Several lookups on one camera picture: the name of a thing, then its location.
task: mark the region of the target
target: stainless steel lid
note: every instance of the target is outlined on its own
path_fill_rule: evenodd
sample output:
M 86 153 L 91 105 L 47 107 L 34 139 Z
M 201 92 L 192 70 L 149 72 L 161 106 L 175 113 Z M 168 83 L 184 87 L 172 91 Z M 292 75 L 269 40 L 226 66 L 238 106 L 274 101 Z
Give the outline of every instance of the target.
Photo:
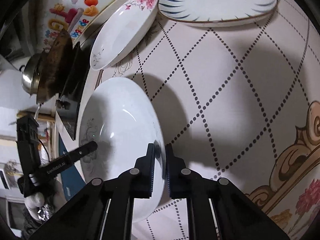
M 28 61 L 25 66 L 22 74 L 22 88 L 29 95 L 33 95 L 37 92 L 39 80 L 36 81 L 34 75 L 36 73 L 37 65 L 39 59 L 41 57 L 41 53 L 34 54 Z

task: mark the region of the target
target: ornate gold pattern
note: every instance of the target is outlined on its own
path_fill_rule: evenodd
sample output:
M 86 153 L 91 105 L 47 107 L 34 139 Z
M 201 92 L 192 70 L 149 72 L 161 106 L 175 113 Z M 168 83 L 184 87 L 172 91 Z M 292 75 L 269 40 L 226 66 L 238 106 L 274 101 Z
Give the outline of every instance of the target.
M 296 127 L 295 142 L 276 160 L 269 185 L 256 188 L 246 194 L 268 214 L 287 193 L 315 166 L 320 163 L 320 103 L 311 103 L 306 126 Z
M 282 211 L 280 214 L 274 215 L 270 218 L 283 230 L 288 225 L 291 217 L 292 214 L 290 213 L 290 209 L 286 209 Z

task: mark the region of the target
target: white bowl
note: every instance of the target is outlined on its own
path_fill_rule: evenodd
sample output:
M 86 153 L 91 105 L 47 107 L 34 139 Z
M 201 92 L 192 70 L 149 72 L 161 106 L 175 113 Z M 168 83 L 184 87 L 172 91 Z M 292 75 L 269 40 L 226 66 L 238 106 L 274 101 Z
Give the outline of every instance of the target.
M 90 67 L 111 67 L 134 49 L 151 27 L 158 0 L 128 0 L 107 20 L 94 42 Z
M 86 183 L 117 178 L 145 156 L 148 143 L 161 148 L 156 158 L 152 197 L 135 199 L 132 221 L 146 219 L 158 206 L 165 179 L 165 148 L 160 124 L 145 92 L 128 78 L 103 82 L 91 95 L 81 120 L 80 145 L 94 140 L 98 149 L 81 159 Z

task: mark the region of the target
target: pink floral plate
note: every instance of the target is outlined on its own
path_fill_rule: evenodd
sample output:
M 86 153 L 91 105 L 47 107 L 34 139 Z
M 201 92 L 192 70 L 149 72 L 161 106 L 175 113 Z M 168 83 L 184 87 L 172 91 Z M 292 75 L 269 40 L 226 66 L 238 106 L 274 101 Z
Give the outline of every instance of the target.
M 156 14 L 157 0 L 128 0 L 105 23 L 91 51 L 94 70 L 113 66 L 142 40 Z

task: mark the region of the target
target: blue striped plate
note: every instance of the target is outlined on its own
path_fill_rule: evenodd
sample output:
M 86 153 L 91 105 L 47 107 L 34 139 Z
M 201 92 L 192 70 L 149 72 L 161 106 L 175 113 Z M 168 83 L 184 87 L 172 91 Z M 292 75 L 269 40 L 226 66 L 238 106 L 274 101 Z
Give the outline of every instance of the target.
M 278 0 L 159 0 L 165 17 L 195 26 L 225 27 L 252 23 L 273 12 Z

